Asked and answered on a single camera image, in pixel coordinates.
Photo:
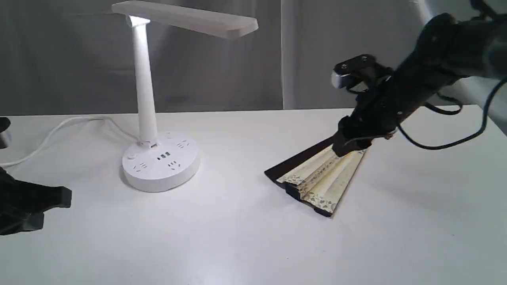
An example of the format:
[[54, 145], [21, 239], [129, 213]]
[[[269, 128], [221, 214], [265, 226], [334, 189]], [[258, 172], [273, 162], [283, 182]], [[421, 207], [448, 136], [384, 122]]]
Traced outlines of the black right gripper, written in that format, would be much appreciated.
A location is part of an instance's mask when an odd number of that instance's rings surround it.
[[389, 137], [403, 121], [426, 103], [424, 76], [393, 75], [368, 78], [338, 75], [337, 88], [353, 92], [352, 87], [366, 84], [356, 92], [356, 107], [343, 117], [333, 135], [332, 150], [338, 157], [366, 149], [366, 141]]

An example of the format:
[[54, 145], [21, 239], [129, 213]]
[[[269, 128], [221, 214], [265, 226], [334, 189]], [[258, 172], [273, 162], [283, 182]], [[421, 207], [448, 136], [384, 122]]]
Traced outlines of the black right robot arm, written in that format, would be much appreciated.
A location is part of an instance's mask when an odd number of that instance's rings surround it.
[[[401, 127], [403, 121], [442, 88], [471, 76], [498, 80], [486, 98], [476, 133], [441, 146], [426, 146], [409, 137]], [[374, 139], [389, 139], [397, 131], [426, 150], [463, 144], [485, 131], [491, 103], [506, 84], [506, 15], [457, 22], [450, 14], [440, 14], [425, 24], [415, 48], [397, 68], [361, 54], [336, 64], [332, 82], [356, 95], [353, 112], [339, 121], [333, 136], [332, 149], [339, 157], [365, 150]]]

